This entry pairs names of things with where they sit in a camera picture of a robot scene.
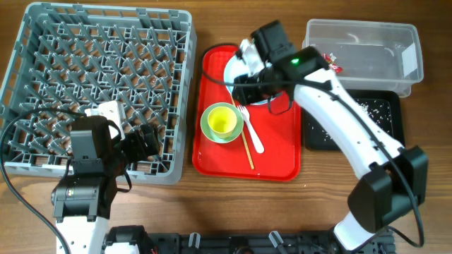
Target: wooden table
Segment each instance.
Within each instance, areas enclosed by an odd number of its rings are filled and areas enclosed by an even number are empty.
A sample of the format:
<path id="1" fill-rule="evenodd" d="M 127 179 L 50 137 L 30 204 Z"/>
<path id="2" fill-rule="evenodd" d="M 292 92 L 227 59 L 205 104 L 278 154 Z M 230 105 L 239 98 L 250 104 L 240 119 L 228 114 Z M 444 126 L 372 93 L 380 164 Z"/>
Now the wooden table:
<path id="1" fill-rule="evenodd" d="M 27 1 L 0 4 L 0 70 L 3 74 Z M 256 28 L 280 19 L 301 47 L 312 18 L 411 23 L 418 29 L 425 78 L 402 99 L 407 146 L 429 155 L 427 199 L 420 208 L 426 245 L 414 249 L 396 238 L 399 253 L 452 253 L 452 2 L 448 1 L 86 1 L 86 4 L 185 9 L 198 35 L 196 53 L 212 44 L 239 43 Z M 303 151 L 302 171 L 289 183 L 200 175 L 191 163 L 193 113 L 198 84 L 189 100 L 184 173 L 175 186 L 138 186 L 118 194 L 111 226 L 142 224 L 148 232 L 190 234 L 297 232 L 329 229 L 348 211 L 346 198 L 357 179 L 339 152 Z M 48 218 L 56 179 L 13 176 L 12 182 Z M 54 253 L 55 237 L 0 182 L 0 253 Z M 414 217 L 394 226 L 417 241 Z"/>

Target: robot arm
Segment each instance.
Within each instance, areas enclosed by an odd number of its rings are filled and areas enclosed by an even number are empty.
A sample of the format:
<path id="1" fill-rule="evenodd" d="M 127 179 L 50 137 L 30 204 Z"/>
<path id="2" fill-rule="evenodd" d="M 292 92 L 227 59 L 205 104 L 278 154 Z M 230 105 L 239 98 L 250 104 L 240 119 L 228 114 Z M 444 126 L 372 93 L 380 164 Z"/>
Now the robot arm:
<path id="1" fill-rule="evenodd" d="M 152 249 L 142 226 L 113 228 L 104 241 L 114 196 L 127 192 L 117 188 L 117 177 L 124 175 L 131 187 L 127 164 L 160 150 L 157 129 L 149 125 L 124 135 L 117 127 L 122 112 L 121 103 L 106 102 L 72 124 L 73 174 L 63 177 L 52 192 L 56 227 L 72 253 L 102 253 L 104 246 L 107 254 Z M 64 253 L 58 239 L 56 252 Z"/>
<path id="2" fill-rule="evenodd" d="M 235 99 L 249 104 L 285 91 L 330 134 L 359 179 L 348 197 L 350 212 L 332 232 L 339 246 L 337 253 L 360 249 L 375 233 L 412 209 L 407 190 L 394 172 L 394 162 L 408 180 L 416 205 L 424 202 L 428 158 L 421 149 L 406 150 L 381 130 L 314 48 L 295 51 L 278 21 L 251 36 L 254 43 L 244 40 L 237 54 L 249 72 L 234 82 L 253 85 L 235 87 Z"/>

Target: chopstick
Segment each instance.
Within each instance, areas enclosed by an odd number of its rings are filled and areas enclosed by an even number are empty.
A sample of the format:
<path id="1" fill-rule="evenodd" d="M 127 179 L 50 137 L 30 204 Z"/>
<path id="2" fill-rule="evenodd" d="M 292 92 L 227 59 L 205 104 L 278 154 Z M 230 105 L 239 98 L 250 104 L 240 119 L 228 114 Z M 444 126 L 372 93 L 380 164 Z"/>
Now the chopstick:
<path id="1" fill-rule="evenodd" d="M 234 107 L 235 107 L 235 101 L 234 101 L 234 98 L 232 98 L 232 93 L 231 93 L 231 100 L 232 100 L 232 105 L 234 105 Z M 246 155 L 248 155 L 249 166 L 251 167 L 251 169 L 254 170 L 253 158 L 251 158 L 251 153 L 249 152 L 249 148 L 248 148 L 248 142 L 246 141 L 243 130 L 242 130 L 242 139 L 243 139 L 243 143 L 245 144 Z"/>

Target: black tray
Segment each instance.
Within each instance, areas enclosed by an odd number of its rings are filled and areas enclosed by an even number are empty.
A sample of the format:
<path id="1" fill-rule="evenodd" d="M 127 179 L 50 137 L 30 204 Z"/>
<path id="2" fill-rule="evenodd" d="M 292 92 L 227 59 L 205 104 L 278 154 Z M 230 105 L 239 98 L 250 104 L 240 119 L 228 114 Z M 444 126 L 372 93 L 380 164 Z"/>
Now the black tray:
<path id="1" fill-rule="evenodd" d="M 371 119 L 390 136 L 405 145 L 400 99 L 395 92 L 347 90 L 355 101 L 367 107 Z M 339 147 L 317 120 L 303 111 L 304 146 L 310 150 L 338 151 Z"/>

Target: gray dish rack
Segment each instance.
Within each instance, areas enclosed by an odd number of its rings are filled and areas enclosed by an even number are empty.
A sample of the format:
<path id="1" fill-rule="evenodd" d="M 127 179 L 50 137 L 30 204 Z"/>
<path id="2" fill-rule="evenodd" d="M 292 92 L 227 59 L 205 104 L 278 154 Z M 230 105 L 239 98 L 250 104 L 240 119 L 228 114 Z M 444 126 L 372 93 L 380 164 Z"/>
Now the gray dish rack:
<path id="1" fill-rule="evenodd" d="M 29 109 L 83 112 L 119 101 L 124 132 L 153 123 L 162 145 L 159 155 L 131 165 L 132 181 L 175 184 L 182 175 L 195 49 L 187 11 L 30 4 L 0 90 L 1 124 Z M 8 172 L 61 176 L 71 154 L 72 121 L 68 114 L 44 112 L 19 121 L 2 151 Z"/>

